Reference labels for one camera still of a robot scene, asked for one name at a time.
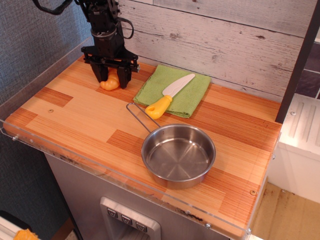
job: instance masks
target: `white knife blade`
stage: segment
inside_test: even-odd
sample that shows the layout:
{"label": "white knife blade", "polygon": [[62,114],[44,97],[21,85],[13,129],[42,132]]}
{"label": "white knife blade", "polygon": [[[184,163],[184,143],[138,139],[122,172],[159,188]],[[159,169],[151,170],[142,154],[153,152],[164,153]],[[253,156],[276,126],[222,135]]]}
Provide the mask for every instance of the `white knife blade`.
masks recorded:
{"label": "white knife blade", "polygon": [[170,97],[174,97],[181,89],[183,89],[196,75],[189,74],[187,76],[181,77],[178,80],[171,83],[167,86],[163,91],[162,94],[169,95]]}

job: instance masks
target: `button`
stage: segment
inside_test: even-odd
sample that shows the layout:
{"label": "button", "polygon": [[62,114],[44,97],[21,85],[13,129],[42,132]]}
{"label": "button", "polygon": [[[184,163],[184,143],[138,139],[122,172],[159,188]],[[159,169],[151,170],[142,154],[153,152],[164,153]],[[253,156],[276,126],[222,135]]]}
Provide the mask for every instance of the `button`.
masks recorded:
{"label": "button", "polygon": [[113,217],[113,218],[118,218],[118,213],[115,211],[115,210],[112,210],[112,209],[110,209],[110,208],[106,208],[107,209],[107,211],[108,211],[108,214],[111,216],[111,217]]}
{"label": "button", "polygon": [[135,222],[136,223],[136,228],[138,230],[140,230],[141,232],[146,233],[147,232],[147,227],[139,222]]}
{"label": "button", "polygon": [[132,220],[127,216],[121,215],[121,218],[122,218],[122,222],[124,222],[125,224],[132,225]]}

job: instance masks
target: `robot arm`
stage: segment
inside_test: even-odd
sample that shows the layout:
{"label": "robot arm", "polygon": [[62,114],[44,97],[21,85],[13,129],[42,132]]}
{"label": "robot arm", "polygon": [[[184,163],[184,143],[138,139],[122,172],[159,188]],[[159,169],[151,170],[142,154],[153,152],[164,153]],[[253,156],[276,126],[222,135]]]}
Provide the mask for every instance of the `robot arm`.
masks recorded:
{"label": "robot arm", "polygon": [[[40,10],[59,15],[72,2],[65,0],[54,10],[42,7],[38,0],[32,0]],[[84,62],[91,68],[99,82],[108,79],[108,68],[117,69],[117,75],[122,89],[127,87],[131,80],[132,71],[138,72],[138,56],[125,48],[125,40],[134,34],[133,24],[122,17],[119,3],[115,0],[74,0],[80,5],[87,21],[91,24],[91,34],[94,46],[82,47]],[[129,37],[124,37],[121,22],[131,25],[132,32]]]}

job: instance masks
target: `pan handle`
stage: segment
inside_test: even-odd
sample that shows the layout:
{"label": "pan handle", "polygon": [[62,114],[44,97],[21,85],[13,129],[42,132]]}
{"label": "pan handle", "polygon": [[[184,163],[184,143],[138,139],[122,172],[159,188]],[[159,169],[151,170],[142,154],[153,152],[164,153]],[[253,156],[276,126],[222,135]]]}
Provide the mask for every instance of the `pan handle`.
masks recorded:
{"label": "pan handle", "polygon": [[140,109],[141,112],[143,112],[149,119],[151,119],[159,128],[161,127],[155,120],[152,119],[141,107],[139,107],[135,102],[128,103],[126,105],[126,109],[144,126],[145,129],[148,130],[149,133],[151,133],[150,129],[140,120],[140,118],[137,117],[129,108],[129,105],[135,105],[138,109]]}

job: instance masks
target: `wooden countertop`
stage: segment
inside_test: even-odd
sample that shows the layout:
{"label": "wooden countertop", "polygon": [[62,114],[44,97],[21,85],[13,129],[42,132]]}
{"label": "wooden countertop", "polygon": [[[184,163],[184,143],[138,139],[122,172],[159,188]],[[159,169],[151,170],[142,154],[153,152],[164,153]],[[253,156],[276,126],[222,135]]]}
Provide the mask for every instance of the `wooden countertop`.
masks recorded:
{"label": "wooden countertop", "polygon": [[153,181],[141,158],[149,133],[126,109],[156,69],[140,67],[126,89],[105,91],[80,58],[11,114],[4,128],[157,204],[167,203],[164,207],[192,221],[209,222],[213,229],[241,238],[258,196],[252,191],[260,190],[281,129],[274,122],[280,104],[210,84],[191,118],[165,113],[157,120],[161,126],[194,125],[216,147],[215,162],[202,183],[166,189]]}

